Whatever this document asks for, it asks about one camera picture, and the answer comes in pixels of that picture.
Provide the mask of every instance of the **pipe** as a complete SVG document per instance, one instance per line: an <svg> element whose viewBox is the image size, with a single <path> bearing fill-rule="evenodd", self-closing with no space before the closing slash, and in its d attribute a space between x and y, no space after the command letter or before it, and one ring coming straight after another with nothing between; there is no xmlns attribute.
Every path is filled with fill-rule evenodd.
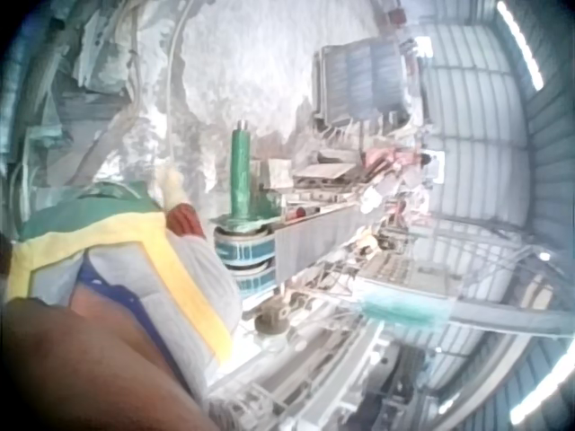
<svg viewBox="0 0 575 431"><path fill-rule="evenodd" d="M232 134L231 166L232 218L247 220L250 217L250 132L248 123L240 120Z"/></svg>

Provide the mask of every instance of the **white panel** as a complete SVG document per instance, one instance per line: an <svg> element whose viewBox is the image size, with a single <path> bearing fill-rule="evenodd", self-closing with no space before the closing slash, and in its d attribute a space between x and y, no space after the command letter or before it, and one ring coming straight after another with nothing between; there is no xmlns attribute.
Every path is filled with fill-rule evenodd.
<svg viewBox="0 0 575 431"><path fill-rule="evenodd" d="M479 46L479 40L475 33L475 27L462 27L462 29L464 31L462 42L467 46L467 49L473 58L473 64L482 69L487 68L485 58L483 57L481 47Z"/></svg>

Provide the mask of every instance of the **hose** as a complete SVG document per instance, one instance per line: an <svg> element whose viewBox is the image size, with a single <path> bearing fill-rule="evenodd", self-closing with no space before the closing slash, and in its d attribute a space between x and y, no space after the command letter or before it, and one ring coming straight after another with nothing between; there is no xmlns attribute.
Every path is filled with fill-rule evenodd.
<svg viewBox="0 0 575 431"><path fill-rule="evenodd" d="M173 69L173 56L176 51L176 43L178 38L180 37L181 30L183 29L183 24L186 22L188 15L190 13L191 7L199 3L201 6L203 4L203 0L188 0L183 13L181 14L181 18L176 25L175 31L173 32L172 37L172 44L170 46L170 52L168 54L168 78L167 78L167 87L165 92L165 115L166 115L166 134L165 134L165 143L170 151L170 162L172 165L175 165L175 155L173 152L173 143L172 143L172 69Z"/></svg>

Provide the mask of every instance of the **teal component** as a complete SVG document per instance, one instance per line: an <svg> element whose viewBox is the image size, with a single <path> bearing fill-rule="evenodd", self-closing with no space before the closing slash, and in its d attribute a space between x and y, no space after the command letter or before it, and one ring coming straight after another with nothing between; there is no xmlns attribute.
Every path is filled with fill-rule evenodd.
<svg viewBox="0 0 575 431"><path fill-rule="evenodd" d="M250 132L238 126L232 134L231 166L232 214L235 220L250 218Z"/></svg>
<svg viewBox="0 0 575 431"><path fill-rule="evenodd" d="M246 299L274 288L277 285L276 269L270 268L255 276L237 277L236 281L240 287L242 299Z"/></svg>
<svg viewBox="0 0 575 431"><path fill-rule="evenodd" d="M217 256L226 265L247 267L264 262L276 255L273 236L259 240L261 243L229 243L215 240Z"/></svg>

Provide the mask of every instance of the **machine part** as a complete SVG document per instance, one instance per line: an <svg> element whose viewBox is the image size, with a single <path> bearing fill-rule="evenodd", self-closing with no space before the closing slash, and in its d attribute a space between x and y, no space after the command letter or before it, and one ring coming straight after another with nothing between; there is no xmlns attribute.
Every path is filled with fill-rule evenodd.
<svg viewBox="0 0 575 431"><path fill-rule="evenodd" d="M231 198L232 218L250 218L250 132L240 120L232 134Z"/></svg>
<svg viewBox="0 0 575 431"><path fill-rule="evenodd" d="M289 307L281 302L281 298L269 301L262 308L261 314L255 318L255 329L261 335L280 335L289 330Z"/></svg>
<svg viewBox="0 0 575 431"><path fill-rule="evenodd" d="M276 286L274 236L267 228L251 233L214 231L217 256L232 271L243 299Z"/></svg>
<svg viewBox="0 0 575 431"><path fill-rule="evenodd" d="M273 233L265 227L253 233L230 233L221 227L214 231L217 256L234 269L252 267L273 259L273 238Z"/></svg>
<svg viewBox="0 0 575 431"><path fill-rule="evenodd" d="M276 284L276 269L271 267L259 274L240 276L234 275L235 281L240 287L240 295L243 299L250 296L263 294L273 289Z"/></svg>
<svg viewBox="0 0 575 431"><path fill-rule="evenodd" d="M373 38L324 47L316 64L317 117L326 125L342 127L377 113L407 110L403 58L395 40Z"/></svg>

